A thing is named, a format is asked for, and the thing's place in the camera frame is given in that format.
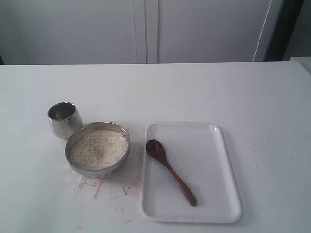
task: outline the wooden spoon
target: wooden spoon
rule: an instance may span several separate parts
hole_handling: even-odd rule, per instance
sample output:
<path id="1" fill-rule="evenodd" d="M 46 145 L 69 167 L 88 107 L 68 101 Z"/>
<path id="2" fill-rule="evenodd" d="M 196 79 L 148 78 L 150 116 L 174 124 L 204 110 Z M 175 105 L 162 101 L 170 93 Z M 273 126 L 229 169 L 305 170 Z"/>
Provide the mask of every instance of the wooden spoon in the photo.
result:
<path id="1" fill-rule="evenodd" d="M 166 159 L 165 151 L 163 145 L 157 141 L 157 140 L 149 140 L 146 144 L 146 149 L 148 154 L 158 160 L 160 163 L 162 163 L 173 175 L 176 183 L 178 184 L 179 188 L 189 201 L 190 205 L 196 206 L 198 201 L 196 200 L 193 193 L 190 191 L 190 189 L 186 186 L 186 184 L 179 178 L 179 176 L 174 172 L 174 170 L 169 165 L 169 162 Z"/>

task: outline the uncooked rice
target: uncooked rice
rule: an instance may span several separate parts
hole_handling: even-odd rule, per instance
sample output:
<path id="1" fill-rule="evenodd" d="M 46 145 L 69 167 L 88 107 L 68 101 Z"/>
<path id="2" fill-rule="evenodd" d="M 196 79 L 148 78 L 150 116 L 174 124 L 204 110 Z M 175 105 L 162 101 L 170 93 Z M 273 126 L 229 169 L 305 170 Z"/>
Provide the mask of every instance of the uncooked rice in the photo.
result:
<path id="1" fill-rule="evenodd" d="M 119 132 L 97 130 L 77 141 L 71 149 L 71 162 L 84 170 L 98 170 L 115 164 L 127 151 L 128 142 Z"/>

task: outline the tray rim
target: tray rim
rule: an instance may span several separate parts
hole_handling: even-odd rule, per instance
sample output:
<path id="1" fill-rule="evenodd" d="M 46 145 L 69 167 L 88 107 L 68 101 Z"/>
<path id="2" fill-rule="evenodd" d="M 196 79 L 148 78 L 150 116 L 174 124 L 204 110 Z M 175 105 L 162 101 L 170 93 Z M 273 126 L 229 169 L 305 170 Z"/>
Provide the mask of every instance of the tray rim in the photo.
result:
<path id="1" fill-rule="evenodd" d="M 235 196 L 237 197 L 237 201 L 238 201 L 238 212 L 237 214 L 232 218 L 230 219 L 229 221 L 203 221 L 203 220 L 200 220 L 200 219 L 191 219 L 191 218 L 180 218 L 180 219 L 177 219 L 177 218 L 162 218 L 162 217 L 153 217 L 153 216 L 150 216 L 146 213 L 146 211 L 144 210 L 144 206 L 143 206 L 143 203 L 144 203 L 144 184 L 145 184 L 145 173 L 146 173 L 146 157 L 147 157 L 147 151 L 146 151 L 146 147 L 144 146 L 144 155 L 143 155 L 143 164 L 142 164 L 142 182 L 141 182 L 141 191 L 140 191 L 140 211 L 142 212 L 142 214 L 150 221 L 154 221 L 154 222 L 167 222 L 167 223 L 206 223 L 206 224 L 213 224 L 213 223 L 222 223 L 222 224 L 228 224 L 228 223 L 234 223 L 236 221 L 238 221 L 240 219 L 240 217 L 242 216 L 242 213 L 243 213 L 243 206 L 242 206 L 242 201 L 241 201 L 241 197 L 240 197 L 240 194 L 239 194 L 239 191 L 238 191 L 238 186 L 237 186 L 237 182 L 235 180 L 235 176 L 234 176 L 234 173 L 233 173 L 233 169 L 232 169 L 232 164 L 231 164 L 231 161 L 230 161 L 230 157 L 229 157 L 229 154 L 228 154 L 228 150 L 227 150 L 227 146 L 226 146 L 226 143 L 225 143 L 225 138 L 224 138 L 224 134 L 223 134 L 223 131 L 222 129 L 216 125 L 216 124 L 213 124 L 213 123 L 210 123 L 210 122 L 158 122 L 158 123 L 152 123 L 152 124 L 149 124 L 147 125 L 146 129 L 145 129 L 145 138 L 144 138 L 144 145 L 146 145 L 147 143 L 147 134 L 148 134 L 148 130 L 154 126 L 154 125 L 172 125 L 172 124 L 202 124 L 202 125 L 209 125 L 209 126 L 213 126 L 215 128 L 217 128 L 220 132 L 220 136 L 221 136 L 221 139 L 222 139 L 222 146 L 223 148 L 225 149 L 225 157 L 226 157 L 226 162 L 228 163 L 228 167 L 229 167 L 229 172 L 230 172 L 230 179 L 231 179 L 231 182 L 233 182 L 234 184 L 234 193 L 235 193 Z"/>

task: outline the cabinet door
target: cabinet door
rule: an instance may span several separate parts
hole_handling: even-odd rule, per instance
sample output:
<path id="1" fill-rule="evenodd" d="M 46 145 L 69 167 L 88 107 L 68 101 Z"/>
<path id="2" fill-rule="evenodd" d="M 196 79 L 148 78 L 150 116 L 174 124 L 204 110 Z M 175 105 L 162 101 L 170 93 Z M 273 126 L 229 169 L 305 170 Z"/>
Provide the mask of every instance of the cabinet door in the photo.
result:
<path id="1" fill-rule="evenodd" d="M 263 60 L 282 0 L 147 0 L 149 63 Z"/>
<path id="2" fill-rule="evenodd" d="M 2 0 L 6 64 L 145 63 L 144 0 Z"/>

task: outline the metal bowl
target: metal bowl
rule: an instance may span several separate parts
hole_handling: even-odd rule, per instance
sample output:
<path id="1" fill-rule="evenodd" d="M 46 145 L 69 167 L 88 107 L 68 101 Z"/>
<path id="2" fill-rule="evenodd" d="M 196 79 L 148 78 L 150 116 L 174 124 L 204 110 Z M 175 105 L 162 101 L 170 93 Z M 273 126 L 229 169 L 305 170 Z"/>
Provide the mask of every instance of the metal bowl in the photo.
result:
<path id="1" fill-rule="evenodd" d="M 99 170 L 83 170 L 83 169 L 80 169 L 75 164 L 73 164 L 70 160 L 71 148 L 82 137 L 86 136 L 89 133 L 97 131 L 97 130 L 112 130 L 112 131 L 116 131 L 116 132 L 121 133 L 126 138 L 126 141 L 128 142 L 127 151 L 119 161 L 117 161 L 115 164 L 113 164 L 111 166 L 108 166 L 108 167 L 105 167 L 105 168 L 102 168 Z M 65 157 L 66 157 L 69 165 L 71 166 L 71 168 L 73 170 L 75 170 L 76 172 L 78 172 L 79 174 L 81 174 L 87 178 L 103 179 L 104 177 L 109 176 L 112 171 L 120 168 L 123 165 L 123 163 L 126 161 L 126 159 L 128 157 L 128 154 L 130 153 L 130 147 L 131 147 L 130 136 L 129 136 L 128 132 L 122 126 L 115 124 L 115 123 L 111 123 L 111 122 L 96 122 L 96 123 L 92 123 L 92 124 L 84 126 L 83 128 L 81 128 L 80 130 L 78 130 L 77 132 L 75 132 L 71 136 L 71 138 L 67 141 L 66 146 L 65 146 Z"/>

